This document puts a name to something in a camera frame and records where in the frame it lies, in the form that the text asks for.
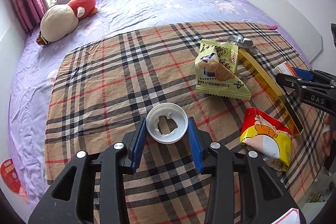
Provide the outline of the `person's right hand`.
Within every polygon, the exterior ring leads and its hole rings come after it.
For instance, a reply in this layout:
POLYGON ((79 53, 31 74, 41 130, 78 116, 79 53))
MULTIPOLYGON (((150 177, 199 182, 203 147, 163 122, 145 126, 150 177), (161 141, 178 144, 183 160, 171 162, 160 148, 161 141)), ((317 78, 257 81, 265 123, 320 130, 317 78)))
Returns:
POLYGON ((328 114, 323 126, 323 153, 325 156, 330 155, 331 145, 335 140, 335 116, 328 114))

